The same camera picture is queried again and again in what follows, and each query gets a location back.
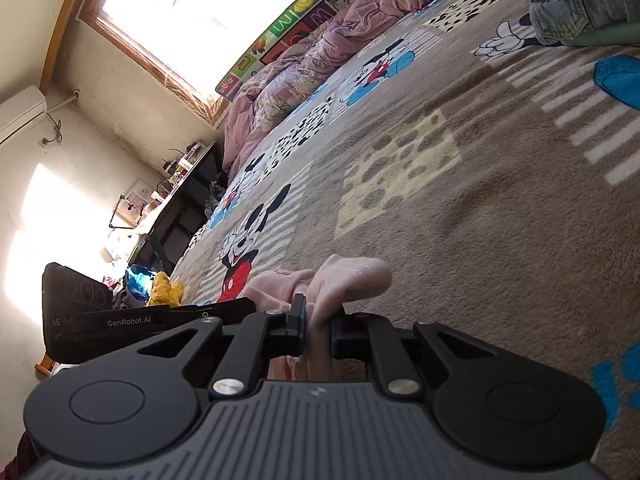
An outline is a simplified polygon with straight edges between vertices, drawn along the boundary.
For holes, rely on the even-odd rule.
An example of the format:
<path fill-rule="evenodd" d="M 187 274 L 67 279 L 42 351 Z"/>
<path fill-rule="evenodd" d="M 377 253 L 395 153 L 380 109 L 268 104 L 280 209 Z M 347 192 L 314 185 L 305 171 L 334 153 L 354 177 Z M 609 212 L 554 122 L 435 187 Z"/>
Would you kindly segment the Mickey Mouse fleece blanket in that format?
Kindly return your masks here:
<path fill-rule="evenodd" d="M 528 0 L 445 0 L 336 72 L 255 151 L 181 257 L 191 304 L 376 257 L 367 310 L 585 379 L 598 465 L 639 474 L 639 50 L 543 47 Z"/>

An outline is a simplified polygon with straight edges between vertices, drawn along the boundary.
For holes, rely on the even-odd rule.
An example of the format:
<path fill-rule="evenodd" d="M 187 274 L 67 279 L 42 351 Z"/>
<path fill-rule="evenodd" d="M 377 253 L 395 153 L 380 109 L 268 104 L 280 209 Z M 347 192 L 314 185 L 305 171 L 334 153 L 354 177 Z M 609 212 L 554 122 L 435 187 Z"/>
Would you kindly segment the yellow knit sweater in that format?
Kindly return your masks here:
<path fill-rule="evenodd" d="M 171 281 L 165 272 L 158 272 L 152 283 L 148 306 L 180 307 L 182 297 L 183 284 L 179 281 Z"/>

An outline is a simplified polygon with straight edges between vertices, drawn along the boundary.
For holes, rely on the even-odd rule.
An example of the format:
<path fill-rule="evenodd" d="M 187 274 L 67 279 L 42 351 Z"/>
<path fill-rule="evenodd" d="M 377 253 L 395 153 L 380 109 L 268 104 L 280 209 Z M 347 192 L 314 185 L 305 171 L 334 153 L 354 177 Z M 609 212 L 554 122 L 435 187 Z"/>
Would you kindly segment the blue plastic bag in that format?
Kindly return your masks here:
<path fill-rule="evenodd" d="M 156 274 L 156 271 L 146 266 L 138 264 L 127 266 L 124 275 L 125 287 L 134 298 L 146 304 L 150 300 Z"/>

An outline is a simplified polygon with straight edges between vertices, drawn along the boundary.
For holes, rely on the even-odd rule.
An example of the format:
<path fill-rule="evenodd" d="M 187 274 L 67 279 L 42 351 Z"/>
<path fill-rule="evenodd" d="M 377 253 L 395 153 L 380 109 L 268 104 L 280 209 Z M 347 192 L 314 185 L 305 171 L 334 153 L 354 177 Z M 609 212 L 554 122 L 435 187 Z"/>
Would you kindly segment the dark desk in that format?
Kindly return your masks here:
<path fill-rule="evenodd" d="M 129 264 L 168 275 L 174 272 L 193 235 L 205 224 L 205 205 L 212 196 L 209 187 L 218 177 L 220 164 L 218 146 L 213 143 L 204 148 L 184 179 L 151 214 L 151 223 L 142 228 Z"/>

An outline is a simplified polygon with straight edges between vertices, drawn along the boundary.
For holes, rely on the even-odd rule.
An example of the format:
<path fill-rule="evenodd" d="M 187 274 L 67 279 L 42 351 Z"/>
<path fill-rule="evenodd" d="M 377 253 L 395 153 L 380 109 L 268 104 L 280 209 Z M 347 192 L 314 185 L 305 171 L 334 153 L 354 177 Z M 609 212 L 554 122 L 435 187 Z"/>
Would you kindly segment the colourful alphabet foam mat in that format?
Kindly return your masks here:
<path fill-rule="evenodd" d="M 215 89 L 218 96 L 232 101 L 235 93 L 251 76 L 348 7 L 349 0 L 295 0 L 222 77 Z"/>

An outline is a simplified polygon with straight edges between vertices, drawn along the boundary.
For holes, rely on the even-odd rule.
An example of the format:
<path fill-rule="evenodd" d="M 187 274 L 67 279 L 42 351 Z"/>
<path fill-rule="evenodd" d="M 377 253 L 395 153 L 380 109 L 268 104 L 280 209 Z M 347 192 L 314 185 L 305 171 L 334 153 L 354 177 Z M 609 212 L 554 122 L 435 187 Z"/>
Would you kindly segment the white air conditioner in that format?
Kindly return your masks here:
<path fill-rule="evenodd" d="M 46 97 L 36 86 L 29 86 L 4 101 L 0 106 L 1 143 L 41 122 L 47 116 L 47 111 Z"/>

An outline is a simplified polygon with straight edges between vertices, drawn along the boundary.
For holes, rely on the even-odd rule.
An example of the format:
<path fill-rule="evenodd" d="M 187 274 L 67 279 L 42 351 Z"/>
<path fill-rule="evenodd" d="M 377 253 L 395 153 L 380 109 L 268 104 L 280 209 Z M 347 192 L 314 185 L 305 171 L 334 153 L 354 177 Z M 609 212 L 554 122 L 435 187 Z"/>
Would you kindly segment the pink printed children's pants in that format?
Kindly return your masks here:
<path fill-rule="evenodd" d="M 332 378 L 329 319 L 346 302 L 382 295 L 392 284 L 390 266 L 367 257 L 332 255 L 319 270 L 276 269 L 251 278 L 240 292 L 256 310 L 288 312 L 298 294 L 306 298 L 306 346 L 298 358 L 270 361 L 268 378 L 293 382 L 328 382 Z"/>

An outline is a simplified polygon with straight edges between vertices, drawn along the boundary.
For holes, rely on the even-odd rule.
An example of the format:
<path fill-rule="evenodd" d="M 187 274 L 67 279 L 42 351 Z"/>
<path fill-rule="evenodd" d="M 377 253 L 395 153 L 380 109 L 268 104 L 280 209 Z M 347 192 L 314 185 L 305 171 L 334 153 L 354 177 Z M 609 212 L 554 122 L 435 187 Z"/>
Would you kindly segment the folded blue jeans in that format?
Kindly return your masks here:
<path fill-rule="evenodd" d="M 538 41 L 551 46 L 584 32 L 639 21 L 639 0 L 529 0 Z"/>

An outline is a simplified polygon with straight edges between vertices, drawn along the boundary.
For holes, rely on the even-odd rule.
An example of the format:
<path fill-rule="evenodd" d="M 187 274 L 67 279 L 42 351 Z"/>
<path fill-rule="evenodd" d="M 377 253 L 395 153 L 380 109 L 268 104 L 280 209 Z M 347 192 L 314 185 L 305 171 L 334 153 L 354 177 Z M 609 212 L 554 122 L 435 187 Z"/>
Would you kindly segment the purple crumpled duvet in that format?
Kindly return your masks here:
<path fill-rule="evenodd" d="M 257 145 L 339 68 L 433 0 L 349 0 L 316 32 L 243 82 L 228 107 L 222 170 L 234 178 Z"/>

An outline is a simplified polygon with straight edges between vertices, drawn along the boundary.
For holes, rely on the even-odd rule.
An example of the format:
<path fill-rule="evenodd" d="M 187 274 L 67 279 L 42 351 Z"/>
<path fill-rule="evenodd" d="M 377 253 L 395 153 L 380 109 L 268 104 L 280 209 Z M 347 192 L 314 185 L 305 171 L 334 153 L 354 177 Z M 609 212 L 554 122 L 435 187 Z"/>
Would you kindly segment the wooden framed window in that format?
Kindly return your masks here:
<path fill-rule="evenodd" d="M 51 49 L 81 21 L 214 122 L 224 98 L 216 85 L 295 0 L 64 0 Z"/>

